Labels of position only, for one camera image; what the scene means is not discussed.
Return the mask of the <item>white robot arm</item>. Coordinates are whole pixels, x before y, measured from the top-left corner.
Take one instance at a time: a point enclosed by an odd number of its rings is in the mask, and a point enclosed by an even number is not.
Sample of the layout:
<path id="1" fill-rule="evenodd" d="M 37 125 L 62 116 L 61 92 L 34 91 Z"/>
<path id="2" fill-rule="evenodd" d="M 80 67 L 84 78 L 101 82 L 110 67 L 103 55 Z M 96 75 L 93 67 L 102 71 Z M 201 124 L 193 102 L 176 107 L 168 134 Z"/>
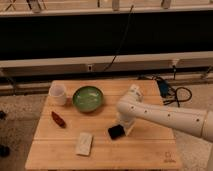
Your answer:
<path id="1" fill-rule="evenodd" d="M 202 138 L 212 143 L 206 171 L 213 171 L 213 112 L 207 110 L 177 108 L 147 104 L 135 85 L 119 99 L 116 105 L 117 121 L 127 134 L 136 118 L 163 125 Z"/>

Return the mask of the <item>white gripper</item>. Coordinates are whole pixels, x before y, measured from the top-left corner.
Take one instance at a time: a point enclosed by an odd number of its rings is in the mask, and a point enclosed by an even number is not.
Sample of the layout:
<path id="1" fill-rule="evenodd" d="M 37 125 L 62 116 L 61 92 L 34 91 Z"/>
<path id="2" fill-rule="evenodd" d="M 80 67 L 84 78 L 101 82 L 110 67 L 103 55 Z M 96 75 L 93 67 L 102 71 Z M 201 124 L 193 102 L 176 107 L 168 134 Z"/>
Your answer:
<path id="1" fill-rule="evenodd" d="M 128 136 L 134 127 L 135 119 L 125 115 L 118 115 L 116 122 L 123 127 L 125 135 Z"/>

